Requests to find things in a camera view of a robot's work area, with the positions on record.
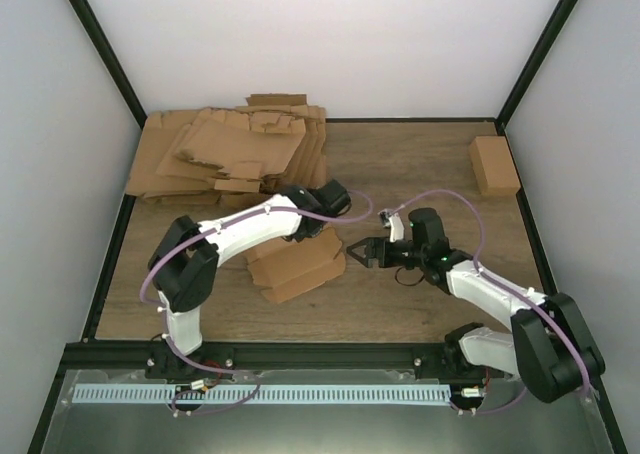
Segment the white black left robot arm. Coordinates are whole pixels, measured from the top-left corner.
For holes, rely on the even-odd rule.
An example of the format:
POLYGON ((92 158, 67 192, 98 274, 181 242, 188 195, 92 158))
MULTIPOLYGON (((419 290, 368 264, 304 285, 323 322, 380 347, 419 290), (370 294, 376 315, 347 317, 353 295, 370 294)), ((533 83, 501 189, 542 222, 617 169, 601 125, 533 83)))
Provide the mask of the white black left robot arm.
POLYGON ((347 190, 332 180, 317 189, 289 186, 220 219, 176 219, 149 260, 143 283, 159 294, 166 336, 174 346, 170 367, 184 378, 203 369, 200 310, 218 269, 232 258, 245 257, 254 285, 274 303, 341 276, 346 268, 342 242, 327 223, 350 204, 347 190))

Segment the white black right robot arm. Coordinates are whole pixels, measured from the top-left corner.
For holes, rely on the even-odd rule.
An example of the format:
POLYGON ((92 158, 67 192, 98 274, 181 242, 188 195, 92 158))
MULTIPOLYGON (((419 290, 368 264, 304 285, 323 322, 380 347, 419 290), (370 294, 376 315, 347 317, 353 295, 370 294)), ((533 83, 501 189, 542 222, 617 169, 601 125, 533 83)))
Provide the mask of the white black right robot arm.
POLYGON ((440 216, 432 208, 380 214, 390 233, 347 247, 367 268, 418 269, 423 281, 480 308, 504 326, 495 332, 478 323, 452 331, 445 339, 447 370, 465 377, 478 366, 509 374, 538 400, 551 403, 579 388, 590 389, 605 371, 604 358, 576 302, 524 288, 451 247, 440 216))

